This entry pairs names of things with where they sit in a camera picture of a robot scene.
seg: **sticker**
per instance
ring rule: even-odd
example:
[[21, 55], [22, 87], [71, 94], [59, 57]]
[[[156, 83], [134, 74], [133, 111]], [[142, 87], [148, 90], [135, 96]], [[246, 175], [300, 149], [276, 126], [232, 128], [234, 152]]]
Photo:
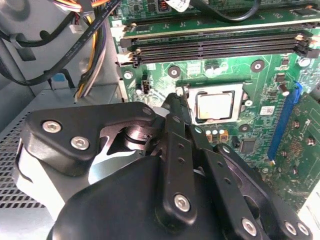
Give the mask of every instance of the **sticker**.
[[156, 70], [156, 64], [155, 63], [146, 64], [146, 69], [150, 71]]
[[119, 27], [122, 25], [122, 20], [114, 20], [111, 22], [111, 24], [112, 24], [112, 27], [114, 27], [114, 28]]
[[272, 115], [274, 114], [276, 106], [263, 106], [260, 111], [260, 115]]
[[166, 0], [165, 2], [178, 12], [182, 13], [189, 7], [190, 0]]
[[188, 62], [187, 64], [187, 74], [194, 75], [201, 73], [201, 62]]

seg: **screw hole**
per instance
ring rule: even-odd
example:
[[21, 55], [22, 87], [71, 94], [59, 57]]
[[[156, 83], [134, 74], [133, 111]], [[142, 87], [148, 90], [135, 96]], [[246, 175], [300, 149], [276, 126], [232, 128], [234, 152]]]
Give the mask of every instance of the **screw hole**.
[[151, 114], [152, 114], [151, 110], [150, 110], [149, 108], [146, 108], [146, 107], [144, 107], [144, 108], [142, 109], [142, 111], [143, 111], [145, 114], [148, 114], [148, 115], [151, 115]]
[[202, 133], [201, 128], [198, 127], [198, 126], [194, 126], [194, 130], [195, 130], [198, 134], [201, 134], [201, 133]]
[[224, 178], [224, 181], [227, 183], [227, 184], [229, 184], [229, 185], [231, 185], [231, 181], [228, 179], [228, 178]]
[[158, 139], [158, 138], [153, 138], [153, 139], [150, 140], [150, 144], [152, 146], [157, 145], [159, 142], [160, 142], [160, 139]]
[[230, 150], [226, 146], [223, 146], [222, 148], [226, 153], [228, 153], [228, 154], [230, 153]]
[[179, 119], [177, 116], [173, 116], [172, 118], [173, 118], [173, 120], [175, 120], [177, 123], [180, 123], [180, 122], [181, 122], [180, 119]]
[[185, 160], [184, 160], [182, 157], [179, 157], [179, 158], [178, 158], [178, 162], [179, 162], [180, 164], [184, 164], [184, 163], [185, 163]]

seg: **perforated metal panel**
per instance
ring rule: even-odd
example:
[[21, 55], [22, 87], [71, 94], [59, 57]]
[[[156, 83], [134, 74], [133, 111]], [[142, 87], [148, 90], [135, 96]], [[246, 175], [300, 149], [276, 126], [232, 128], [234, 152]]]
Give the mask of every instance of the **perforated metal panel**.
[[0, 140], [0, 209], [45, 207], [21, 192], [16, 187], [11, 175], [19, 144], [21, 128], [26, 116], [24, 116], [12, 130]]

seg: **silver screw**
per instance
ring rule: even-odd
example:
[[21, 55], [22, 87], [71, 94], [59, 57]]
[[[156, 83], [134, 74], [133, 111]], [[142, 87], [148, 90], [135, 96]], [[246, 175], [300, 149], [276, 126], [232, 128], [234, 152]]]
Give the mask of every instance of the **silver screw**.
[[230, 153], [230, 150], [226, 146], [223, 146], [222, 148], [226, 153], [228, 153], [228, 154]]
[[297, 231], [295, 229], [295, 227], [290, 223], [285, 221], [284, 225], [286, 227], [286, 229], [292, 234], [292, 235], [297, 235]]
[[133, 73], [130, 72], [130, 71], [126, 71], [126, 72], [123, 74], [123, 77], [124, 77], [125, 79], [127, 79], [127, 80], [132, 79], [133, 76], [134, 76]]
[[188, 199], [181, 194], [174, 196], [174, 204], [182, 212], [186, 213], [190, 210], [190, 203]]
[[71, 145], [75, 149], [84, 151], [89, 148], [89, 141], [85, 137], [75, 136], [74, 138], [71, 139]]
[[248, 234], [254, 237], [257, 236], [257, 229], [249, 219], [243, 218], [241, 222], [244, 230], [246, 230]]
[[151, 114], [152, 114], [151, 110], [150, 110], [149, 108], [146, 108], [146, 107], [142, 108], [142, 111], [143, 111], [145, 114], [148, 114], [148, 115], [151, 115]]
[[269, 169], [268, 169], [268, 168], [262, 169], [262, 173], [267, 174], [268, 172], [269, 172]]
[[308, 231], [308, 229], [307, 229], [303, 224], [301, 224], [300, 222], [298, 222], [298, 228], [300, 229], [300, 231], [301, 231], [303, 234], [309, 236], [309, 231]]
[[51, 133], [51, 134], [56, 134], [56, 133], [60, 132], [62, 129], [61, 125], [56, 121], [45, 121], [42, 124], [42, 128], [43, 128], [43, 130], [45, 130], [46, 132]]
[[252, 106], [252, 104], [254, 104], [254, 103], [251, 100], [247, 100], [247, 101], [244, 102], [244, 105], [246, 107], [250, 107], [250, 106]]
[[195, 130], [198, 134], [201, 134], [201, 133], [202, 133], [201, 128], [198, 127], [198, 126], [194, 126], [194, 130]]

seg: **wire bundle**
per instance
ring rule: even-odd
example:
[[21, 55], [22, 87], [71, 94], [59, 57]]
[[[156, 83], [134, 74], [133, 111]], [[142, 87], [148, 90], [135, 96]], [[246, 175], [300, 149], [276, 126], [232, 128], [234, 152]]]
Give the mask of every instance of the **wire bundle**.
[[[69, 10], [72, 12], [79, 13], [82, 10], [81, 5], [77, 3], [75, 0], [49, 0], [49, 1], [62, 9]], [[96, 8], [107, 2], [109, 2], [109, 0], [97, 0], [97, 1], [92, 1], [91, 5], [93, 8]]]
[[[94, 14], [97, 16], [101, 13], [101, 11], [102, 8], [99, 6], [94, 10]], [[90, 16], [87, 16], [86, 20], [88, 25], [92, 24], [92, 19]], [[75, 101], [77, 101], [78, 98], [85, 97], [89, 93], [103, 65], [103, 60], [106, 54], [106, 45], [107, 29], [106, 24], [103, 23], [99, 30], [93, 35], [92, 51], [90, 54], [87, 71], [81, 76], [78, 84], [78, 90], [74, 95]]]

